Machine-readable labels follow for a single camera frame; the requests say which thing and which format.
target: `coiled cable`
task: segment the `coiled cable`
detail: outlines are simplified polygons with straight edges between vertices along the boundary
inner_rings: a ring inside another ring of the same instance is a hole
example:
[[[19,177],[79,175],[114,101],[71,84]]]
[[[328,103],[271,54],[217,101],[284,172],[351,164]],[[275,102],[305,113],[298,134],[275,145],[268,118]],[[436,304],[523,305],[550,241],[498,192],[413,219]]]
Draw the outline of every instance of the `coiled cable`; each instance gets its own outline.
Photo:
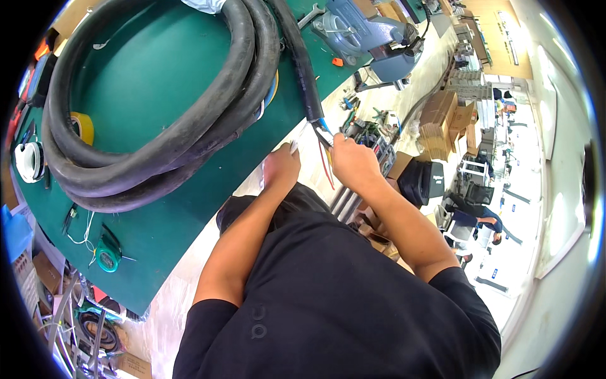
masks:
[[[279,61],[276,22],[261,0],[227,0],[222,14],[230,51],[215,80],[169,128],[134,153],[99,151],[78,138],[69,121],[70,89],[78,58],[118,15],[152,0],[108,0],[75,30],[53,72],[42,116],[42,143],[53,176],[76,204],[102,213],[125,212],[177,189],[217,150],[258,117]],[[268,0],[298,74],[305,114],[323,117],[313,69],[295,17],[284,0]]]

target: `yellow tape roll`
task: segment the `yellow tape roll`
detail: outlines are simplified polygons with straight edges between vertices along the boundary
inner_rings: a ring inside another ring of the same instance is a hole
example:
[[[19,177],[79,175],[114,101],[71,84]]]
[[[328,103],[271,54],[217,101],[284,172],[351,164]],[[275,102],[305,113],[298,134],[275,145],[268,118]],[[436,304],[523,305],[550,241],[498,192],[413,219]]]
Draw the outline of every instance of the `yellow tape roll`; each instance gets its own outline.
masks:
[[[95,129],[93,121],[84,113],[70,112],[74,132],[88,145],[93,145],[95,139]]]

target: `green work mat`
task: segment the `green work mat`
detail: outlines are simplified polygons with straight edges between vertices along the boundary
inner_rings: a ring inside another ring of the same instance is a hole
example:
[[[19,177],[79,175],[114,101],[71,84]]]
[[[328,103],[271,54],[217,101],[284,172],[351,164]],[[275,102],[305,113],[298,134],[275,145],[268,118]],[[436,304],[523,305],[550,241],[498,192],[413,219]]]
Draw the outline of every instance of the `green work mat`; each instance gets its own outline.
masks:
[[[312,0],[289,0],[296,18],[311,10]],[[162,1],[137,17],[116,20],[81,59],[72,88],[72,111],[88,114],[95,126],[97,149],[133,152],[183,114],[204,92],[227,56],[230,34],[221,15],[198,12],[179,1]],[[313,63],[321,98],[328,96],[357,67],[336,67],[331,50],[307,25],[302,31]],[[360,65],[368,59],[360,59]],[[282,53],[278,92],[263,118],[217,152],[173,193],[119,215],[96,213],[89,240],[96,246],[105,223],[122,245],[124,255],[114,273],[97,263],[92,253],[61,235],[72,202],[52,179],[17,182],[50,241],[92,283],[135,313],[142,315],[189,245],[248,174],[304,117],[290,53]],[[42,110],[33,109],[27,127]],[[79,208],[69,234],[82,241],[87,211]]]

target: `hand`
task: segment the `hand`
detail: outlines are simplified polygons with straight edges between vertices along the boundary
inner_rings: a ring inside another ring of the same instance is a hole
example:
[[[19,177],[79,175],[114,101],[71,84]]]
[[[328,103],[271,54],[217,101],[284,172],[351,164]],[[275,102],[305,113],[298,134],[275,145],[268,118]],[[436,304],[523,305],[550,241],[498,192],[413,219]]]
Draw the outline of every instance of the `hand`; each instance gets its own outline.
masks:
[[[290,155],[290,144],[283,143],[278,150],[265,158],[263,165],[265,189],[276,190],[286,196],[297,183],[300,169],[299,150],[295,150]]]
[[[351,138],[345,139],[342,133],[335,134],[330,156],[337,179],[362,197],[377,181],[385,181],[372,149],[356,144]]]

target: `black t-shirt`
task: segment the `black t-shirt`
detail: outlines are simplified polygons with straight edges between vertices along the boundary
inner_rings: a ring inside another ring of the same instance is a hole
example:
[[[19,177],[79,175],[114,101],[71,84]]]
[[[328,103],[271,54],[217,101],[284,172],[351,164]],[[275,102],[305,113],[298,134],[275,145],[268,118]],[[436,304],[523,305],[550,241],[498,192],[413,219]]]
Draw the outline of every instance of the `black t-shirt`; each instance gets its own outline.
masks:
[[[188,315],[173,378],[488,378],[501,338],[463,270],[429,284],[327,213],[269,233],[238,309]]]

